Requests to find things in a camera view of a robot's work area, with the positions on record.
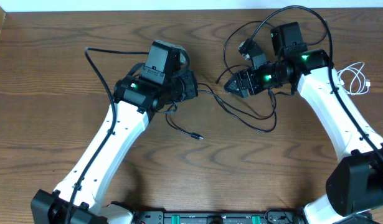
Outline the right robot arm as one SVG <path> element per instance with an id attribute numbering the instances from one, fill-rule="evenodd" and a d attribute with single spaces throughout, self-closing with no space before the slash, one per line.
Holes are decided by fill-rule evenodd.
<path id="1" fill-rule="evenodd" d="M 228 80 L 227 92 L 245 98 L 291 86 L 311 106 L 329 136 L 338 165 L 326 181 L 326 192 L 304 206 L 305 223 L 342 223 L 362 218 L 383 206 L 383 138 L 366 122 L 338 79 L 329 54 L 309 49 L 297 22 L 271 31 L 276 62 L 248 38 L 239 46 L 251 67 Z"/>

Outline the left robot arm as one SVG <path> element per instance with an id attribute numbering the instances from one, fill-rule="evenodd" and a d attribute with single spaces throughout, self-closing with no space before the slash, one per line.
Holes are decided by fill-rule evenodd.
<path id="1" fill-rule="evenodd" d="M 132 144 L 156 113 L 171 114 L 197 96 L 186 50 L 154 40 L 145 63 L 137 63 L 108 93 L 103 124 L 69 174 L 31 201 L 35 223 L 131 223 L 134 213 L 117 203 L 103 206 L 110 182 Z"/>

